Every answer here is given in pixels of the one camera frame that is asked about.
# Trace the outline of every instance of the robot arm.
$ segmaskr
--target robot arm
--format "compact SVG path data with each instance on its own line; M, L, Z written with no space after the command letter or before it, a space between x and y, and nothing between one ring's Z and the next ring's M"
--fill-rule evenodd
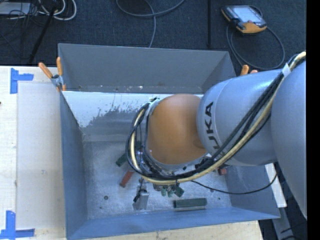
M300 53L285 69L220 82L201 98L151 100L133 120L129 163L154 185L179 186L225 165L279 162L307 217L305 56ZM144 116L146 137L138 152L136 132Z

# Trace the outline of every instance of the small object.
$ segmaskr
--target small object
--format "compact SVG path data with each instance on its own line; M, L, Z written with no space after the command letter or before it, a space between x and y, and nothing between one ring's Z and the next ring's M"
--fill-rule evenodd
M178 185L177 186L175 186L175 188L174 188L174 193L175 193L175 195L177 196L177 197L182 197L182 195L184 194L184 190L181 188L181 187L179 187Z
M147 209L149 193L142 189L139 194L134 198L134 202L132 204L135 210L145 210Z
M171 188L170 190L168 190L168 197L171 198L174 195L174 190Z
M267 28L260 14L249 5L226 5L221 8L228 22L244 35L254 35Z
M125 188L126 185L127 185L127 183L128 183L128 181L131 179L131 177L132 177L133 174L134 174L134 171L128 170L128 171L125 173L124 177L122 178L122 180L121 180L121 182L120 182L120 186L123 187L123 188Z
M176 211L190 211L205 209L208 201L206 198L191 198L183 200L174 200L173 207Z
M243 65L241 69L240 76L246 75L249 72L249 66L248 65Z
M136 189L136 196L133 199L133 208L135 210L145 210L147 209L149 193L147 191L147 186L144 183L144 180L141 178L139 180L140 184Z
M43 64L42 62L39 62L38 66L40 69L42 69L44 74L51 80L51 82L56 87L58 92L60 90L65 91L67 89L66 84L63 79L63 69L62 69L60 57L56 58L56 67L58 70L58 74L56 74L56 75L53 75L51 73L51 71L47 68L47 66L45 64Z
M165 197L167 195L167 189L165 189L164 187L161 189L161 195L163 197Z
M0 231L0 239L15 240L16 238L30 238L35 234L35 229L16 230L16 214L6 211L5 229Z
M218 174L219 174L220 176L226 175L226 174L227 174L227 168L219 168L219 169L218 169Z
M118 160L115 162L115 164L119 167L121 167L125 162L127 161L127 155L124 153L122 156L118 158Z
M11 68L10 94L18 93L18 81L32 81L33 74L19 74L18 70Z

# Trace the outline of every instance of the dark green bar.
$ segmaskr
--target dark green bar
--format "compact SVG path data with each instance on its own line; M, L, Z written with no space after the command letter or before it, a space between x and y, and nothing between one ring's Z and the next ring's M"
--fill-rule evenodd
M184 199L184 200L174 200L173 206L174 208L189 208L189 207L199 207L207 205L206 198L192 198L192 199Z

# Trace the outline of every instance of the cable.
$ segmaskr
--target cable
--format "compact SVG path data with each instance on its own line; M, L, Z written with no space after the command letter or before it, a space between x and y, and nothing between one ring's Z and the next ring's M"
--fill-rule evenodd
M63 7L62 7L62 9L61 9L60 11L55 12L55 13L53 14L53 18L56 19L56 20L59 20L59 21L69 21L69 20L72 20L72 19L76 16L76 14L77 14L77 4L76 4L76 1L75 1L75 0L71 0L71 1L72 1L73 8L74 8L74 12L73 12L73 15L72 15L72 16L70 16L70 17L68 17L68 18L63 18L63 17L58 17L58 16L57 16L57 15L61 14L61 13L65 10L65 8L66 8L66 2L65 2L65 0L62 0L62 2L63 2ZM39 2L39 4L40 4L41 8L44 10L44 12L40 11L39 13L49 15L50 12L43 6L41 0L38 0L38 2Z
M167 10L164 10L164 11L160 11L160 12L154 12L154 9L152 8L151 4L147 1L147 0L144 0L148 6L150 7L151 9L151 12L152 13L149 13L149 14L135 14L135 13L131 13L129 11L126 11L124 10L120 4L119 4L119 0L115 0L116 2L116 5L118 6L118 8L123 11L124 13L128 14L128 15L131 15L131 16L134 16L134 17L140 17L140 18L150 18L150 17L153 17L153 33L152 33L152 38L151 38L151 41L150 41L150 44L148 46L148 48L151 48L152 44L153 44L153 41L154 41L154 38L155 38L155 35L156 35L156 17L159 17L159 16L163 16L171 11L173 11L174 9L176 9L177 7L179 7L185 0L181 0L177 5L175 5L174 7L172 8L169 8Z
M216 189L216 188L213 188L213 187L209 187L209 186L206 186L198 181L195 181L195 180L191 180L191 182L193 183L196 183L206 189L209 189L209 190L212 190L212 191L217 191L217 192L221 192L221 193L225 193L225 194L230 194L230 195L247 195L247 194L252 194L252 193L256 193L256 192L259 192L259 191L262 191L268 187L270 187L274 182L275 180L277 179L277 173L274 175L272 181L270 181L270 183L262 188L259 188L259 189L256 189L256 190L253 190L253 191L249 191L249 192L240 192L240 193L237 193L237 192L228 192L228 191L223 191L223 190L220 190L220 189Z
M142 17L142 18L148 18L148 17L154 17L154 16L163 16L169 12L172 12L174 9L176 9L177 7L179 7L185 0L181 0L177 5L175 5L174 7L170 8L170 9L167 9L167 10L163 10L163 11L159 11L159 12L153 12L153 13L150 13L150 14L135 14L135 13L131 13L131 12L128 12L126 10L124 10L120 5L119 5L119 2L118 0L116 0L116 4L117 6L119 7L119 9L121 11L123 11L124 13L126 14L129 14L131 16L135 16L135 17Z
M289 69L292 71L295 66L297 65L297 63L301 60L303 60L306 57L306 52L303 51L300 54L298 54L293 62L290 63L289 65ZM270 116L270 111L272 108L272 104L273 101L275 99L276 93L279 89L279 87L281 86L282 82L284 81L284 74L281 72L279 73L279 75L272 81L272 83L275 84L276 88L273 88L273 84L270 84L269 87L267 88L267 90L264 93L268 93L271 92L271 97L268 101L264 101L266 102L266 105L264 107L264 109L262 110L261 114L259 115L259 117L256 119L256 121L254 122L254 124L250 127L250 129L248 131L246 131L246 133L244 134L244 136L238 141L236 142L233 147L225 154L223 155L221 158L219 158L217 161L213 161L213 164L210 164L210 166L208 167L203 167L204 165L208 165L206 164L206 162L202 165L200 165L199 167L202 167L202 171L193 171L192 175L188 175L185 177L181 177L183 175L178 174L175 177L169 177L167 175L160 175L160 174L156 174L156 173L149 173L149 174L144 174L144 172L140 169L138 162L136 160L135 157L135 136L136 136L136 130L138 127L138 124L141 123L141 121L143 120L144 114L145 112L148 110L149 104L145 104L143 105L140 110L138 111L138 113L136 114L134 120L132 121L132 130L129 134L127 143L126 143L126 153L127 153L127 157L128 157L128 161L130 166L136 171L138 172L142 178L144 178L145 180L155 184L155 185L174 185L174 184L179 184L179 183L183 183L183 182L187 182L187 181L193 181L194 179L200 178L202 176L204 176L205 174L216 170L217 168L219 168L220 166L224 165L236 152L238 152L245 143L247 143L247 141L252 138L252 136L254 134L257 133L257 131L260 130L260 125L263 121L266 120L266 118L268 119L268 117Z
M287 239L290 239L290 238L293 238L293 239L296 239L296 240L302 240L302 238L294 236L294 235L286 236L284 238L281 238L281 240L287 240Z
M238 61L238 63L240 64L240 66L243 66L244 64L247 64L253 68L256 68L256 69L259 69L261 71L267 71L267 70L274 70L274 69L278 69L281 67L281 65L284 63L285 61L285 56L286 56L286 53L285 53L285 47L283 45L283 43L281 42L281 40L279 39L279 37L276 35L275 32L273 32L270 27L267 27L266 29L269 30L276 38L276 40L279 42L280 46L281 46L281 50L282 50L282 59L281 59L281 62L276 65L276 66L273 66L273 67L260 67L260 66L257 66L257 65L254 65L250 62L248 62L246 59L244 59L235 49L235 46L234 46L234 42L233 42L233 36L234 36L234 33L237 32L236 30L234 30L232 33L231 33L231 36L229 38L229 24L227 25L226 27L226 39L227 39L227 42L230 46L230 49L233 53L233 55L235 56L236 60Z

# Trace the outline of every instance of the wooden table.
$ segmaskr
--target wooden table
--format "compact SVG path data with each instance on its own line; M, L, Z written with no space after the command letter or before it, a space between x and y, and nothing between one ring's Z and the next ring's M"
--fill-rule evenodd
M11 68L19 71L19 74L33 74L33 80L29 81L28 84L34 88L45 87L47 93L33 91L31 93L22 93L24 81L18 81L18 92L16 94L10 94L10 76ZM52 73L57 74L56 68L50 68ZM35 240L49 240L49 239L66 239L65 228L64 228L64 206L60 196L57 198L55 195L60 195L60 191L63 189L63 181L55 180L62 177L60 172L62 171L61 163L61 146L59 143L53 145L52 142L59 142L59 138L50 136L50 131L46 127L46 123L50 124L51 118L47 114L39 113L39 107L31 105L35 117L38 118L40 124L35 123L34 127L30 128L30 132L37 131L37 136L33 136L32 133L26 136L28 140L34 140L35 142L41 143L41 150L37 149L29 150L27 155L36 156L38 162L33 164L26 164L28 167L27 172L19 171L21 168L24 169L24 165L18 165L18 153L21 138L24 138L21 133L27 132L21 131L21 127L24 126L21 122L24 113L27 111L20 111L18 104L19 95L23 95L21 102L28 103L28 97L31 101L45 101L44 95L55 97L57 94L56 88L51 84L51 81L45 76L45 74L38 67L22 67L22 66L0 66L0 230L6 226L6 211L12 211L16 213L16 229L19 230L21 225L27 225L27 222L33 222L32 228L35 229L34 237L26 237L24 239L35 239ZM60 129L60 122L55 121L57 125L57 131ZM53 178L50 178L50 173L46 171L44 167L54 167L58 173ZM23 182L25 178L21 176L25 175L32 186L35 189L34 196L30 190L24 190L28 193L28 199L20 198L19 188L23 188ZM33 202L36 201L37 209L41 212L32 211ZM24 202L26 202L26 208L22 209ZM248 222L237 222L211 226L201 226L186 229L175 229L168 231L157 231L150 233L140 233L122 236L112 236L104 238L95 238L97 240L263 240L260 227L257 221Z

